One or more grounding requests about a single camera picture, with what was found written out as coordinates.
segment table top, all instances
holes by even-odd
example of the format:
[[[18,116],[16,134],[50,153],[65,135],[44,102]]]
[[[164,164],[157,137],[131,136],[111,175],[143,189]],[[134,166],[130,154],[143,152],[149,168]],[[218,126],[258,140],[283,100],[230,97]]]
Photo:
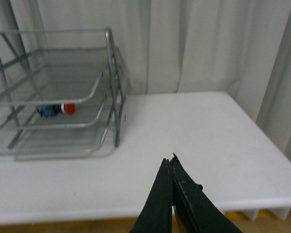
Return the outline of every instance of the table top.
[[[173,152],[221,211],[291,207],[291,163],[226,92],[127,96],[83,159],[0,159],[0,224],[137,217]]]

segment wooden floor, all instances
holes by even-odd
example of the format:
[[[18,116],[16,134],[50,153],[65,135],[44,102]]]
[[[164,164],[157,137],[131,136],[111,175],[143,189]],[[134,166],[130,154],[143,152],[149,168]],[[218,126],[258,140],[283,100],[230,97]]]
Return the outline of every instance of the wooden floor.
[[[238,212],[226,216],[244,233],[291,233],[291,214],[286,220],[277,219],[267,211],[261,211],[255,221]],[[20,226],[0,226],[0,233],[128,233],[135,219],[46,223]],[[178,233],[173,219],[173,233]]]

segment metal rail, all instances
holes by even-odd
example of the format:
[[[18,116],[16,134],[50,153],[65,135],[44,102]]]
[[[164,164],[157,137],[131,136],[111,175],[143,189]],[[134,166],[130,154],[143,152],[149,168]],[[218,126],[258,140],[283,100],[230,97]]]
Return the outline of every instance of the metal rail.
[[[117,63],[117,57],[116,57],[116,48],[114,45],[114,39],[113,39],[113,34],[112,34],[112,30],[111,28],[107,27],[107,28],[98,28],[98,29],[85,29],[85,30],[35,30],[35,31],[18,31],[18,30],[13,30],[13,31],[6,31],[6,32],[0,32],[0,36],[3,38],[3,40],[5,41],[6,45],[8,46],[8,48],[11,50],[12,54],[16,57],[15,59],[13,59],[10,62],[7,62],[5,64],[2,64],[2,60],[1,60],[1,56],[0,56],[0,75],[1,75],[1,82],[3,84],[4,87],[4,91],[0,93],[0,99],[2,99],[3,97],[7,97],[8,101],[11,103],[10,106],[10,110],[11,110],[11,114],[7,117],[7,119],[3,122],[3,124],[0,125],[0,130],[2,130],[4,128],[4,126],[11,121],[12,119],[15,121],[16,124],[16,128],[18,129],[16,135],[14,136],[14,138],[12,139],[12,141],[10,142],[10,144],[8,145],[8,149],[13,149],[17,143],[17,141],[21,138],[21,135],[23,134],[23,132],[27,129],[60,129],[60,128],[85,128],[85,127],[89,127],[91,125],[93,125],[94,123],[97,122],[98,117],[100,116],[100,113],[102,111],[102,109],[105,106],[105,102],[106,100],[104,100],[104,102],[102,103],[100,109],[98,110],[98,113],[95,117],[95,119],[89,123],[65,123],[65,124],[55,124],[55,125],[28,125],[29,122],[33,119],[35,112],[31,113],[29,115],[29,117],[24,121],[24,124],[20,125],[19,120],[17,118],[17,115],[25,108],[25,105],[27,104],[26,101],[24,101],[24,103],[21,102],[14,102],[12,100],[11,97],[11,92],[16,90],[19,86],[21,86],[23,83],[27,82],[27,81],[31,81],[32,82],[32,86],[34,87],[34,89],[36,90],[35,96],[37,94],[40,93],[39,88],[37,88],[37,86],[35,85],[35,82],[33,80],[33,75],[35,73],[37,73],[38,71],[34,71],[34,72],[30,72],[30,64],[28,62],[28,57],[31,56],[32,54],[34,54],[36,51],[33,52],[28,52],[26,54],[23,55],[18,55],[17,51],[14,49],[12,43],[10,42],[10,40],[8,39],[8,37],[6,36],[7,34],[18,34],[20,37],[21,33],[58,33],[58,32],[63,32],[63,33],[74,33],[74,32],[104,32],[105,33],[105,41],[106,41],[106,48],[107,48],[107,54],[108,54],[108,61],[107,61],[107,68],[109,70],[109,74],[110,74],[110,93],[112,96],[112,106],[110,109],[110,113],[109,113],[109,117],[107,120],[107,126],[105,128],[104,134],[102,136],[102,139],[100,141],[100,146],[101,147],[104,138],[106,136],[107,130],[108,130],[108,125],[112,119],[112,116],[114,114],[114,119],[115,119],[115,127],[116,127],[116,134],[115,134],[115,146],[118,147],[119,146],[119,142],[120,142],[120,124],[121,124],[121,117],[122,117],[122,112],[123,112],[123,106],[124,106],[124,102],[125,102],[125,95],[123,92],[123,86],[122,86],[122,80],[120,77],[120,73],[119,73],[119,68],[118,68],[118,63]],[[16,63],[20,63],[23,67],[23,69],[27,72],[28,74],[23,77],[21,80],[19,80],[17,83],[13,84],[12,86],[8,86],[7,83],[7,79],[5,76],[5,69],[16,64]],[[82,103],[87,101],[89,98],[91,98],[93,96],[93,93],[95,92],[97,85],[100,81],[100,78],[97,79],[97,81],[95,82],[95,85],[93,87],[93,92],[91,93],[90,96],[88,96],[85,99],[76,101],[75,103]],[[120,96],[120,100],[121,103],[118,106],[117,104],[117,100],[118,100],[118,96]],[[34,104],[35,101],[30,101],[28,100],[30,104]],[[17,107],[17,109],[15,109],[15,107],[12,104],[21,104],[20,106]],[[48,101],[48,104],[53,104],[55,103],[54,101],[50,100]]]

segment wire mesh desk tray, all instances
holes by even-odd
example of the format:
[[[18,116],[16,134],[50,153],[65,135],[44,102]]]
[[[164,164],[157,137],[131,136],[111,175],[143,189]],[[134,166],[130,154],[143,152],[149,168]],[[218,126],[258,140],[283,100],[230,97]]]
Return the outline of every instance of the wire mesh desk tray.
[[[118,57],[110,28],[0,32],[0,155],[91,153],[112,119],[119,146]]]

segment curtain fold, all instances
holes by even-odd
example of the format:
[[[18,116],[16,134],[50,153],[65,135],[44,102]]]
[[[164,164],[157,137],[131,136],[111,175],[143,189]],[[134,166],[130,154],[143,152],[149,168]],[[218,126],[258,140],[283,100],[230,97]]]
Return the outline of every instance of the curtain fold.
[[[226,90],[291,158],[291,0],[11,4],[20,29],[111,26],[128,93]]]

